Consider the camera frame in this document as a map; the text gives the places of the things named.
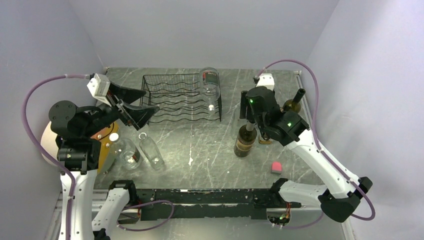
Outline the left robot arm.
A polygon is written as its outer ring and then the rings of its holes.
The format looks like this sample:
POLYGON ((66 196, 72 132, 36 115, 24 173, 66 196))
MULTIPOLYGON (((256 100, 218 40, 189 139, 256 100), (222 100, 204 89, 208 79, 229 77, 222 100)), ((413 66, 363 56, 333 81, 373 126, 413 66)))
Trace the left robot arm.
POLYGON ((102 144, 95 134, 116 121, 136 130, 146 125, 159 111, 155 105, 135 106, 147 94, 111 84, 105 93, 106 102, 99 106, 76 106, 62 100, 49 110, 50 128, 57 136, 56 159, 62 167, 60 180, 66 201, 62 206, 60 239, 108 240, 124 207, 132 208, 139 200, 131 180, 117 180, 104 207, 92 216, 94 183, 99 167, 102 144))

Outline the clear round labelled bottle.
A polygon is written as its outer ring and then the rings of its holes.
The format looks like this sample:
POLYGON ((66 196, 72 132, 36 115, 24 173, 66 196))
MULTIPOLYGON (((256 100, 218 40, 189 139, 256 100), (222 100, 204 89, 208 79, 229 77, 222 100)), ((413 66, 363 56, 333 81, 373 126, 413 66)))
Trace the clear round labelled bottle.
POLYGON ((221 96, 218 71, 213 67, 205 67, 199 72, 200 93, 210 112, 217 109, 217 101, 221 96))

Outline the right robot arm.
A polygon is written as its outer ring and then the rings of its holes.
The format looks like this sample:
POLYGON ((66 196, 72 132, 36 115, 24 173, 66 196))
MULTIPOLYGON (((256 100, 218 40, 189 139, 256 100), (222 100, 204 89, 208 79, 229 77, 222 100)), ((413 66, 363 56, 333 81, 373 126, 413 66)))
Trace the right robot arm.
POLYGON ((308 123, 290 108, 282 110, 275 94, 265 86, 254 87, 245 94, 250 116, 262 137, 279 142, 298 155, 322 180, 322 185, 296 183, 282 179, 270 193, 275 207, 285 203, 301 203, 320 207, 330 219, 343 223, 354 216, 373 182, 359 177, 326 152, 308 123))

